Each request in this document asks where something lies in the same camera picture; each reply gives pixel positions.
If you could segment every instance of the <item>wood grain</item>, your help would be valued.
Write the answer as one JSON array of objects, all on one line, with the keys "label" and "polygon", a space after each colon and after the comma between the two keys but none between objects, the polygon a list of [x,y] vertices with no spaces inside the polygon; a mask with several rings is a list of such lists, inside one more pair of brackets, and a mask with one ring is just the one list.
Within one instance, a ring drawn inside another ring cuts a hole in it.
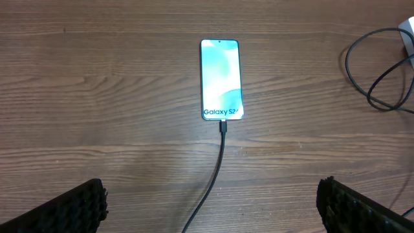
[{"label": "wood grain", "polygon": [[[201,118],[199,42],[240,42],[245,119],[190,232],[324,232],[320,179],[403,213],[413,206],[414,119],[379,113],[343,52],[412,16],[410,0],[0,1],[0,222],[91,178],[99,232],[181,232],[219,150]],[[365,89],[405,56],[396,33],[356,48]],[[396,102],[410,66],[375,95]],[[414,108],[409,100],[406,107]]]}]

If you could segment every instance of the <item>phone screen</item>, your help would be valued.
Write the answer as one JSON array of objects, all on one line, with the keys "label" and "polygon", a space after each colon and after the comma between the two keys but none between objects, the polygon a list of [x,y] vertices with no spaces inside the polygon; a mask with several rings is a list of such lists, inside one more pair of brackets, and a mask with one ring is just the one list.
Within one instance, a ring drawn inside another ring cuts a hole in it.
[{"label": "phone screen", "polygon": [[204,119],[243,118],[239,43],[236,40],[201,41],[201,85]]}]

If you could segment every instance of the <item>usb cable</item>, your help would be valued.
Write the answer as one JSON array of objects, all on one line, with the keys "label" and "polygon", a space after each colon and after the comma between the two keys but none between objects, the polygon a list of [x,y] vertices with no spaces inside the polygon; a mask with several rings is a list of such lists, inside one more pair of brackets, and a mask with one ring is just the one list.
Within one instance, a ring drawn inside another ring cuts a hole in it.
[{"label": "usb cable", "polygon": [[219,159],[217,161],[217,166],[213,175],[213,179],[210,183],[210,186],[207,189],[206,194],[204,195],[204,197],[202,197],[199,205],[196,207],[196,209],[194,210],[193,214],[191,215],[191,217],[189,218],[189,220],[186,223],[186,226],[184,227],[184,229],[182,229],[182,233],[185,233],[188,229],[188,227],[191,224],[191,221],[193,221],[195,215],[197,214],[197,212],[200,210],[202,204],[205,202],[205,200],[208,197],[208,194],[210,194],[210,191],[212,190],[215,180],[217,178],[217,175],[219,174],[220,171],[220,167],[221,167],[221,161],[223,160],[223,153],[224,153],[224,140],[226,139],[226,132],[227,132],[227,121],[226,120],[221,120],[220,121],[220,133],[221,133],[221,146],[220,146],[220,153],[219,153]]}]

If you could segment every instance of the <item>black textured object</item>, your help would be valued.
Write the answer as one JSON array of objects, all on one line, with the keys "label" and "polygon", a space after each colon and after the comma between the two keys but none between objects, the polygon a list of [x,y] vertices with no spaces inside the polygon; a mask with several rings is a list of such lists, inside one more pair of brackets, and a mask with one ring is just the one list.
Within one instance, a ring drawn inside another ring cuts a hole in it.
[{"label": "black textured object", "polygon": [[0,225],[0,233],[95,233],[108,211],[106,189],[91,179]]},{"label": "black textured object", "polygon": [[413,233],[414,223],[328,177],[318,186],[316,207],[328,233]]}]

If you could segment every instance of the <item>black cable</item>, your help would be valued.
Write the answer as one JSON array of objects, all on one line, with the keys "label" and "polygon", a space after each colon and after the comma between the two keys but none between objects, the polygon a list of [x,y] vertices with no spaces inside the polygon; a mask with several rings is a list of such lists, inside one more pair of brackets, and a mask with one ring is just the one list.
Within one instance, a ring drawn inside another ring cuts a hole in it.
[{"label": "black cable", "polygon": [[207,189],[206,194],[204,195],[204,197],[202,197],[199,205],[196,207],[196,209],[194,210],[193,214],[191,215],[191,217],[189,218],[189,220],[186,223],[186,226],[184,227],[184,229],[182,229],[182,233],[185,233],[188,229],[188,227],[191,224],[191,221],[193,221],[195,215],[197,214],[197,212],[200,210],[202,204],[205,202],[205,200],[208,197],[208,194],[210,194],[210,191],[212,190],[215,180],[217,178],[217,175],[219,174],[220,171],[220,167],[221,167],[221,161],[223,160],[223,153],[224,153],[224,141],[226,139],[226,132],[227,132],[227,122],[225,120],[221,120],[220,121],[220,132],[221,132],[221,146],[220,146],[220,153],[219,153],[219,159],[217,161],[217,166],[213,175],[213,179]]},{"label": "black cable", "polygon": [[407,217],[409,216],[411,213],[414,212],[414,207],[410,208],[409,210],[407,210],[405,213],[402,214],[402,217]]},{"label": "black cable", "polygon": [[[368,33],[368,34],[366,34],[365,36],[362,36],[361,38],[359,38],[359,39],[357,39],[357,41],[355,41],[352,45],[351,45],[351,47],[349,48],[349,50],[348,50],[348,53],[347,53],[347,56],[346,56],[346,59],[345,59],[345,68],[346,68],[346,71],[347,71],[347,74],[348,74],[348,77],[349,77],[349,79],[351,80],[351,82],[354,84],[354,86],[363,94],[363,95],[365,95],[366,97],[367,97],[367,100],[368,100],[368,103],[371,105],[371,106],[373,106],[374,108],[376,108],[376,109],[378,109],[378,110],[380,110],[380,111],[392,111],[392,110],[396,110],[396,109],[398,109],[398,110],[401,110],[401,111],[406,111],[406,112],[408,112],[408,113],[413,113],[414,114],[414,111],[412,111],[412,110],[409,110],[409,109],[405,109],[405,108],[403,108],[403,107],[401,107],[406,101],[407,101],[407,99],[408,99],[408,97],[410,96],[410,94],[411,94],[411,92],[413,91],[413,88],[414,88],[414,78],[413,78],[413,81],[411,82],[411,85],[410,85],[410,87],[409,87],[409,89],[408,89],[408,92],[407,92],[407,94],[405,95],[405,97],[399,102],[399,103],[397,103],[396,105],[392,105],[392,104],[387,104],[387,103],[385,103],[385,102],[383,102],[383,101],[381,101],[381,100],[379,100],[379,99],[377,99],[377,98],[375,98],[375,97],[372,97],[371,96],[371,93],[373,92],[373,89],[375,88],[375,86],[387,75],[387,74],[389,74],[391,71],[393,71],[393,70],[395,70],[397,67],[399,67],[399,66],[401,66],[402,64],[404,64],[404,63],[406,63],[406,62],[408,62],[408,61],[410,61],[411,59],[413,59],[414,58],[414,54],[412,54],[411,56],[408,56],[407,58],[404,58],[402,61],[400,61],[400,62],[398,62],[397,64],[395,64],[395,65],[393,65],[391,68],[389,68],[386,72],[384,72],[383,74],[381,74],[381,76],[379,76],[376,80],[375,80],[375,82],[374,82],[374,84],[371,86],[371,88],[369,88],[369,90],[368,90],[368,93],[366,93],[356,82],[355,82],[355,80],[354,80],[354,78],[352,77],[352,75],[351,75],[351,72],[349,71],[349,55],[350,55],[350,53],[351,53],[351,51],[354,49],[354,47],[356,47],[363,39],[365,39],[365,38],[367,38],[367,37],[369,37],[369,36],[371,36],[371,35],[373,35],[373,34],[376,34],[376,33],[379,33],[379,32],[385,32],[385,31],[398,31],[398,32],[402,32],[402,33],[405,33],[407,36],[409,36],[409,38],[411,39],[411,42],[413,42],[413,44],[414,44],[414,36],[411,34],[411,33],[409,33],[407,30],[404,30],[404,29],[401,29],[401,28],[383,28],[383,29],[379,29],[379,30],[375,30],[375,31],[373,31],[373,32],[370,32],[370,33]],[[379,104],[381,104],[381,105],[383,105],[383,106],[385,106],[385,107],[387,107],[387,108],[382,108],[382,107],[378,107],[377,105],[375,105],[373,102],[372,102],[372,100],[374,100],[375,102],[377,102],[377,103],[379,103]]]}]

